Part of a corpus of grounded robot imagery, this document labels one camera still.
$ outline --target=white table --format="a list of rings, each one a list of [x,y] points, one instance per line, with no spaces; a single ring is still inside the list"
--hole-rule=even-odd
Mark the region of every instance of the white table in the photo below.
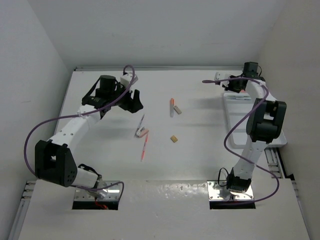
[[[139,81],[134,87],[140,90],[143,110],[131,114],[113,107],[73,154],[77,165],[90,165],[105,180],[125,182],[119,210],[71,210],[73,188],[38,180],[20,240],[308,239],[289,179],[281,179],[279,192],[257,203],[256,209],[209,209],[204,183],[216,179],[221,167],[230,170],[238,160],[223,147],[227,133],[223,89],[201,83],[213,79],[215,70],[137,69],[136,73]],[[78,110],[81,98],[100,75],[120,79],[121,71],[75,71],[61,115]],[[170,98],[182,110],[174,118],[169,114]],[[144,138],[136,139],[134,133],[143,113],[150,133],[141,162]],[[59,121],[57,130],[66,123]],[[170,140],[172,135],[178,142]],[[259,164],[268,167],[264,154]],[[275,187],[269,174],[254,171],[256,199]]]

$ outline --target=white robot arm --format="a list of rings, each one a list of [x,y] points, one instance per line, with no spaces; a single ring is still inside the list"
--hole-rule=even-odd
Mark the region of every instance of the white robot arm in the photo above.
[[[57,134],[48,141],[40,140],[35,146],[35,175],[64,187],[78,186],[97,188],[98,179],[101,178],[93,168],[80,164],[76,166],[72,153],[85,134],[99,122],[111,107],[107,106],[124,93],[132,74],[126,73],[118,82],[114,76],[102,75],[82,98],[82,106]],[[123,110],[136,113],[143,108],[140,102],[140,92],[136,89],[133,98],[132,91],[128,91],[116,103]]]
[[[266,86],[263,77],[257,73],[258,63],[246,62],[244,64],[241,77],[254,79],[249,80],[225,81],[222,86],[229,91],[239,93],[245,90],[251,97],[256,106],[265,96]],[[232,168],[227,176],[226,188],[234,192],[246,192],[251,184],[251,178],[255,165],[265,148],[279,137],[286,113],[287,105],[285,102],[277,101],[270,93],[265,101],[251,114],[247,120],[246,133],[247,141],[241,156],[250,160],[248,162],[242,158]]]

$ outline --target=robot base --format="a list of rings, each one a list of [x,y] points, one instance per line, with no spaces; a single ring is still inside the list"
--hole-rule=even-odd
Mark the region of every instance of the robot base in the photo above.
[[[234,192],[227,189],[226,181],[207,181],[210,209],[255,209],[254,193],[252,187],[246,192]]]
[[[99,188],[103,186],[109,186],[112,183],[118,181],[101,181]],[[98,192],[89,192],[80,188],[75,189],[73,199],[73,210],[101,210],[100,206],[95,203],[95,197],[97,197],[97,203],[100,205],[106,205],[107,210],[118,210],[119,196],[122,191],[122,185],[118,184],[107,189],[103,189]]]

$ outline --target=metal bracket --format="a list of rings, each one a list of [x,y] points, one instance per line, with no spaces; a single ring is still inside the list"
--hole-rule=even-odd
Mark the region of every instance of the metal bracket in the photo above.
[[[285,178],[285,171],[281,165],[280,156],[277,152],[277,149],[275,147],[266,148],[264,152],[270,172],[275,174],[279,179]]]
[[[35,185],[36,181],[26,181],[20,205],[16,211],[8,240],[18,240],[20,236]]]
[[[101,181],[99,188],[109,186],[118,181]],[[118,210],[119,196],[122,191],[122,185],[114,185],[103,189],[98,193],[97,202],[106,205],[109,210]],[[99,209],[95,207],[95,195],[84,189],[76,188],[74,192],[72,209]]]
[[[255,209],[254,203],[232,205],[230,202],[245,202],[254,200],[251,185],[246,192],[230,191],[226,188],[226,181],[207,181],[210,209]]]

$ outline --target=purple cable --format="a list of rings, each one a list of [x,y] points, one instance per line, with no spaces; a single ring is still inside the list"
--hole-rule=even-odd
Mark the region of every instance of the purple cable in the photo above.
[[[216,81],[214,81],[214,80],[203,80],[202,82],[203,82],[204,84],[213,84],[213,83],[221,83],[221,82],[226,82],[226,81],[239,81],[239,80],[249,80],[249,81],[252,81],[252,82],[260,85],[260,82],[259,82],[259,81],[255,80],[255,79],[252,79],[252,78],[248,78],[248,77],[235,77],[235,78],[222,79],[222,80],[216,80]],[[230,148],[228,148],[228,146],[227,146],[227,140],[228,140],[228,138],[230,137],[230,135],[233,133],[233,131],[234,131],[240,124],[242,124],[242,123],[244,122],[244,120],[246,120],[251,114],[253,114],[253,113],[257,110],[257,108],[267,99],[267,97],[268,97],[268,95],[269,95],[269,90],[268,90],[268,89],[266,88],[266,86],[264,86],[263,84],[261,84],[260,86],[265,90],[265,96],[262,98],[261,101],[259,101],[259,103],[258,103],[257,105],[254,106],[254,108],[252,108],[252,110],[251,110],[250,112],[248,112],[236,125],[234,125],[233,128],[231,128],[231,130],[227,133],[227,135],[225,136],[224,141],[223,141],[223,145],[224,145],[225,149],[226,149],[228,152],[232,153],[233,155],[236,155],[237,157],[239,157],[239,158],[241,158],[241,159],[243,159],[243,160],[245,160],[245,161],[247,161],[248,163],[251,163],[251,164],[255,164],[255,163],[252,162],[251,160],[247,159],[246,157],[241,156],[240,154],[232,151]],[[271,174],[271,175],[275,178],[275,180],[276,180],[276,188],[275,188],[275,190],[274,190],[271,194],[269,194],[268,196],[265,196],[265,197],[260,198],[260,199],[257,199],[257,200],[246,201],[246,202],[236,202],[236,203],[230,202],[230,203],[225,203],[225,204],[232,204],[232,205],[253,204],[253,203],[261,202],[261,201],[263,201],[263,200],[266,200],[266,199],[268,199],[268,198],[271,198],[273,195],[275,195],[275,194],[278,192],[279,186],[280,186],[280,182],[279,182],[278,177],[277,177],[273,172],[271,172],[271,171],[269,171],[269,170],[267,170],[267,169],[265,169],[265,168],[263,168],[263,167],[261,167],[261,166],[259,166],[259,165],[257,165],[257,164],[256,164],[256,167],[257,167],[258,169],[261,169],[261,170],[263,170],[263,171]]]
[[[128,64],[126,65],[124,68],[123,68],[123,74],[125,74],[125,71],[127,68],[131,68],[132,70],[132,78],[131,78],[131,81],[129,83],[129,85],[126,87],[126,89],[124,90],[124,92],[119,96],[117,97],[115,100],[113,100],[112,102],[108,103],[106,106],[103,106],[101,108],[98,108],[96,110],[93,110],[93,111],[88,111],[86,113],[82,113],[81,115],[82,116],[86,116],[86,115],[90,115],[90,114],[94,114],[96,112],[100,112],[104,109],[107,109],[109,107],[112,107],[114,104],[116,104],[129,90],[130,90],[130,87],[132,86],[132,84],[134,83],[134,80],[135,80],[135,76],[136,76],[136,73],[135,73],[135,68]],[[73,115],[66,115],[66,116],[59,116],[59,117],[54,117],[54,118],[51,118],[51,119],[48,119],[48,120],[45,120],[45,121],[42,121],[40,122],[39,124],[37,124],[34,128],[32,128],[32,130],[29,132],[29,134],[27,135],[26,139],[25,139],[25,142],[24,142],[24,147],[23,147],[23,158],[24,158],[24,162],[27,166],[27,168],[29,169],[29,171],[36,176],[36,173],[35,171],[31,168],[29,162],[28,162],[28,158],[27,158],[27,146],[28,146],[28,141],[32,135],[32,133],[38,128],[40,127],[41,125],[43,124],[46,124],[46,123],[49,123],[49,122],[52,122],[52,121],[56,121],[56,120],[60,120],[60,119],[70,119],[70,118],[76,118],[76,117],[79,117],[78,114],[73,114]],[[105,186],[105,187],[101,187],[101,188],[96,188],[96,189],[92,189],[92,188],[88,188],[88,187],[84,187],[84,186],[77,186],[77,188],[79,189],[84,189],[84,190],[90,190],[90,191],[100,191],[100,190],[103,190],[103,189],[107,189],[107,188],[110,188],[114,185],[117,185],[117,184],[122,184],[122,191],[121,191],[121,194],[120,194],[120,197],[119,197],[119,200],[124,192],[124,188],[125,188],[125,184],[123,181],[118,181],[114,184],[111,184],[109,186]]]

